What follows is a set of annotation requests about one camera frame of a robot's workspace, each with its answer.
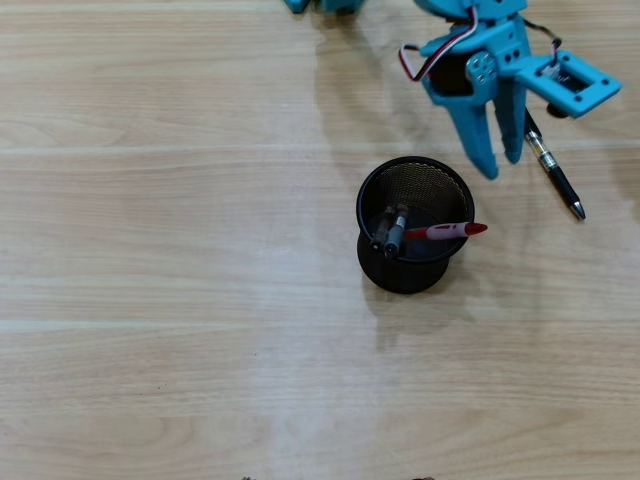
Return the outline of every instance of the pen holder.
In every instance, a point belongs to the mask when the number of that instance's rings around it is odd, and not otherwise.
[[[418,293],[442,278],[449,259],[467,239],[403,243],[397,257],[386,258],[370,243],[386,208],[398,204],[409,207],[406,225],[409,230],[441,223],[473,222],[473,198],[456,172],[423,157],[391,160],[374,170],[360,188],[356,214],[362,270],[380,288],[394,293]]]

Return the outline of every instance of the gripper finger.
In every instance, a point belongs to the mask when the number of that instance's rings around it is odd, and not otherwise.
[[[500,93],[494,99],[496,118],[502,132],[502,144],[509,161],[516,164],[522,157],[524,145],[524,117],[527,108],[527,89],[510,79],[500,83]]]
[[[486,105],[449,104],[446,107],[469,159],[488,179],[495,179],[499,169],[491,148]]]

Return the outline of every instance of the silver pen tip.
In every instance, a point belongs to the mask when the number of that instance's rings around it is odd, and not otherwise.
[[[576,217],[578,217],[580,220],[587,219],[587,214],[584,213],[584,208],[582,207],[582,204],[580,202],[576,202],[573,205],[571,205],[571,210],[573,211],[573,213],[576,214]]]

